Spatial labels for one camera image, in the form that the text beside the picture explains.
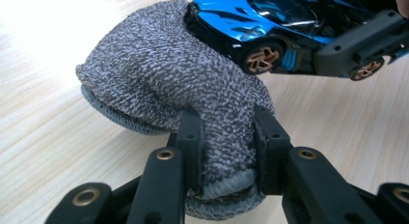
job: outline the light wood grain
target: light wood grain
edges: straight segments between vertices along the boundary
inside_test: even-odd
[[[0,0],[0,223],[43,223],[85,182],[139,176],[167,135],[108,121],[74,69],[117,23],[164,0]],[[409,57],[363,82],[266,74],[294,146],[322,151],[351,183],[409,183]],[[186,223],[213,223],[187,217]],[[224,223],[286,223],[280,197]]]

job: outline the black plastic bracket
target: black plastic bracket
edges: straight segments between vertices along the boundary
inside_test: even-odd
[[[384,223],[409,223],[409,185],[384,183],[374,200],[375,210]]]
[[[289,223],[382,223],[319,151],[289,151],[286,174],[283,208]]]
[[[110,219],[111,188],[104,183],[84,183],[70,191],[50,213],[46,224],[103,223]]]
[[[273,114],[258,105],[255,106],[254,124],[258,189],[265,195],[282,195],[284,167],[292,148],[289,136]]]
[[[183,158],[178,149],[150,154],[127,224],[184,223]]]
[[[194,109],[183,113],[177,133],[172,133],[167,147],[176,147],[183,153],[185,192],[201,195],[202,154],[204,149],[204,124]]]
[[[341,35],[313,54],[316,74],[343,76],[369,62],[391,56],[391,62],[409,51],[409,20],[395,11],[383,11],[367,24]]]

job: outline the knitted fabric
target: knitted fabric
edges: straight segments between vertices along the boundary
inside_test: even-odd
[[[252,209],[255,185],[254,105],[273,112],[255,76],[200,42],[182,21],[187,2],[136,11],[109,32],[76,68],[86,100],[113,122],[144,134],[177,131],[183,110],[204,122],[203,196],[186,213],[222,220]]]

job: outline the car window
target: car window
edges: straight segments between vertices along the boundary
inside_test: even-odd
[[[298,32],[310,33],[316,16],[303,0],[248,0],[249,5],[265,18]]]
[[[371,18],[369,11],[343,0],[314,0],[312,9],[319,16],[317,35],[322,37],[337,37]]]

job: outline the wooden table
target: wooden table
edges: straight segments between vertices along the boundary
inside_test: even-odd
[[[167,135],[144,136],[96,112],[74,73],[117,23],[158,1],[0,0],[0,223],[43,223],[77,185],[115,189],[165,146]],[[405,57],[362,82],[260,78],[293,145],[322,151],[375,193],[383,182],[409,183],[408,66]],[[225,223],[286,223],[281,198]]]

